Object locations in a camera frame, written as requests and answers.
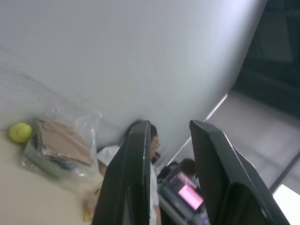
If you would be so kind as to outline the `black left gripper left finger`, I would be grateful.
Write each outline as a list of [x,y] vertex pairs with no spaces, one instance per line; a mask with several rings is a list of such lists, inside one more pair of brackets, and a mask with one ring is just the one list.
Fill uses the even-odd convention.
[[107,167],[93,225],[150,222],[150,122],[132,126]]

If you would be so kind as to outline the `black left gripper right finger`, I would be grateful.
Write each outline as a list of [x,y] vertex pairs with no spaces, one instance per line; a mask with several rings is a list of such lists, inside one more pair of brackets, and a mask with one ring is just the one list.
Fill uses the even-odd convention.
[[198,120],[189,128],[210,224],[289,224],[255,167],[220,129]]

